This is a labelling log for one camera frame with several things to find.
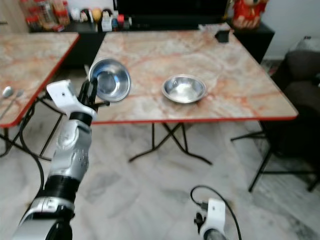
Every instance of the bowl rim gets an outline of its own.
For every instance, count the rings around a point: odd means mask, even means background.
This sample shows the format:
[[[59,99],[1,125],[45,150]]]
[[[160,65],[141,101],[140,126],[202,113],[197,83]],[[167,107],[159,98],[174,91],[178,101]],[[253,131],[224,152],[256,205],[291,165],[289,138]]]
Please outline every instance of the bowl rim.
[[[114,58],[112,58],[112,57],[100,57],[100,58],[98,58],[97,60],[95,60],[95,61],[92,63],[92,65],[91,65],[91,67],[90,67],[90,69],[89,69],[89,73],[88,73],[88,76],[87,76],[87,77],[88,77],[88,80],[89,80],[89,82],[90,82],[90,81],[92,80],[93,71],[94,71],[95,67],[97,67],[97,65],[98,65],[99,63],[101,63],[101,62],[103,62],[103,61],[108,61],[108,60],[111,60],[111,61],[119,64],[119,65],[124,69],[126,75],[128,76],[128,88],[126,89],[125,93],[124,93],[121,97],[113,98],[112,100],[111,100],[111,98],[109,98],[109,97],[101,98],[101,97],[100,97],[100,94],[99,94],[99,93],[100,93],[99,91],[97,91],[97,94],[96,94],[96,95],[97,95],[101,100],[103,100],[103,101],[108,101],[108,102],[111,102],[111,103],[117,103],[117,102],[120,102],[120,101],[122,101],[123,99],[125,99],[125,98],[129,95],[130,90],[131,90],[132,80],[131,80],[131,76],[130,76],[130,74],[129,74],[129,70],[126,68],[126,66],[124,66],[121,62],[119,62],[118,60],[116,60],[116,59],[114,59]]]
[[[167,91],[165,90],[165,85],[167,82],[169,82],[170,80],[174,79],[174,78],[178,78],[178,77],[182,77],[182,78],[190,78],[190,79],[194,79],[196,80],[198,83],[200,83],[202,86],[203,86],[203,92],[201,93],[200,96],[198,96],[197,98],[195,99],[192,99],[192,100],[189,100],[189,101],[179,101],[179,100],[176,100],[174,98],[172,98],[168,93]],[[194,102],[197,102],[199,101],[200,99],[202,99],[207,93],[207,86],[205,85],[205,83],[203,81],[201,81],[199,78],[193,76],[193,75],[188,75],[188,74],[177,74],[177,75],[172,75],[170,76],[167,80],[165,80],[162,84],[162,94],[164,96],[166,96],[168,99],[170,99],[171,101],[175,102],[175,103],[179,103],[179,104],[191,104],[191,103],[194,103]]]

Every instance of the spoon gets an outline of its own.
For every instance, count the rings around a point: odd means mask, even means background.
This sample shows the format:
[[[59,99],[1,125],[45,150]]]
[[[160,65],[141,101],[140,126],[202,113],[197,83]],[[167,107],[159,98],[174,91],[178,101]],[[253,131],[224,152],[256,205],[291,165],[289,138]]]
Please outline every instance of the spoon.
[[[11,97],[12,94],[14,94],[14,89],[11,86],[7,86],[2,92],[2,96],[0,98],[0,106],[2,104],[3,99]]]
[[[8,112],[8,110],[11,108],[12,104],[14,104],[15,100],[16,100],[17,98],[21,97],[23,94],[24,94],[24,90],[20,89],[20,90],[16,93],[14,99],[12,99],[11,102],[9,103],[9,105],[6,107],[6,109],[4,110],[4,112],[1,113],[0,119],[2,119],[3,116]]]

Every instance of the red table edge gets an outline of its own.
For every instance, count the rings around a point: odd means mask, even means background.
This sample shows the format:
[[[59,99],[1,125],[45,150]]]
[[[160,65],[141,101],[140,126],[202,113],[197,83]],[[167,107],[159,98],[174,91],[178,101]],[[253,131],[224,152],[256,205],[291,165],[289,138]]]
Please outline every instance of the red table edge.
[[[105,124],[152,124],[152,123],[212,123],[212,122],[236,122],[236,121],[290,121],[296,116],[270,116],[270,117],[225,117],[225,118],[200,118],[200,119],[166,119],[166,120],[128,120],[128,121],[93,121],[92,125]]]
[[[67,55],[70,53],[70,51],[74,48],[74,46],[76,45],[76,43],[78,42],[80,38],[80,35],[78,34],[76,39],[73,41],[73,43],[70,45],[69,49],[64,53],[64,55],[61,57],[61,59],[59,60],[59,62],[55,65],[55,67],[51,70],[51,72],[49,73],[49,75],[46,77],[46,79],[43,81],[43,83],[39,86],[39,88],[37,89],[37,91],[35,91],[34,95],[30,98],[29,102],[25,105],[24,109],[22,109],[22,111],[20,112],[20,114],[16,117],[16,119],[11,122],[11,123],[5,123],[5,124],[0,124],[0,128],[12,128],[14,126],[17,126],[20,121],[22,120],[22,118],[24,117],[26,111],[31,107],[31,105],[33,104],[33,102],[35,101],[36,97],[38,96],[38,94],[44,89],[44,87],[46,86],[46,84],[51,80],[51,78],[54,76],[54,74],[56,73],[56,71],[58,70],[58,68],[60,67],[60,65],[62,64],[62,62],[65,60],[65,58],[67,57]]]

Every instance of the jar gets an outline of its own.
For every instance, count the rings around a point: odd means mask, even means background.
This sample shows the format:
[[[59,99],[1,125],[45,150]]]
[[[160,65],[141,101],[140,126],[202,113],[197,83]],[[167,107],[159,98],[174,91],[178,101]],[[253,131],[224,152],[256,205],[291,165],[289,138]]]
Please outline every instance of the jar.
[[[68,14],[67,9],[65,9],[63,11],[56,11],[55,15],[58,18],[59,24],[62,24],[64,26],[70,24],[70,18],[69,18],[69,14]]]
[[[39,20],[42,25],[53,25],[56,23],[56,17],[50,1],[48,0],[34,0],[39,9]]]
[[[29,27],[29,31],[31,33],[38,33],[41,32],[42,27],[39,23],[39,18],[37,15],[34,16],[28,16],[25,18],[26,24]]]
[[[26,18],[29,17],[31,15],[29,9],[34,7],[34,2],[32,0],[20,0],[19,5],[23,15]]]

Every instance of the black cabinet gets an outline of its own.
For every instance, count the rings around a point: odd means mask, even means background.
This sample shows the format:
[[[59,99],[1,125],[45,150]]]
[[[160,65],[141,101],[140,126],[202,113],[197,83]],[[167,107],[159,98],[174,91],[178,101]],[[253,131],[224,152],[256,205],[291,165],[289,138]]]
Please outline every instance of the black cabinet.
[[[94,62],[106,33],[97,32],[93,23],[72,22],[64,32],[78,33],[79,39],[62,63],[63,68],[83,68]]]
[[[227,23],[231,25],[231,19],[227,20]],[[169,28],[132,28],[128,31],[159,31],[169,30]],[[182,29],[197,29],[197,26],[186,27]],[[64,32],[76,32],[80,37],[75,44],[69,55],[62,63],[64,68],[83,68],[84,65],[93,63],[96,55],[99,51],[100,45],[103,42],[106,32],[97,32],[96,26],[93,23],[77,23],[72,22],[68,25]],[[260,27],[254,30],[238,30],[235,29],[234,35],[239,39],[243,46],[253,56],[253,58],[261,63],[266,51],[270,45],[275,32],[271,30],[264,23],[261,23]]]
[[[227,23],[232,26],[231,19],[228,19]],[[257,29],[234,29],[234,35],[260,64],[268,50],[275,32],[262,22]]]

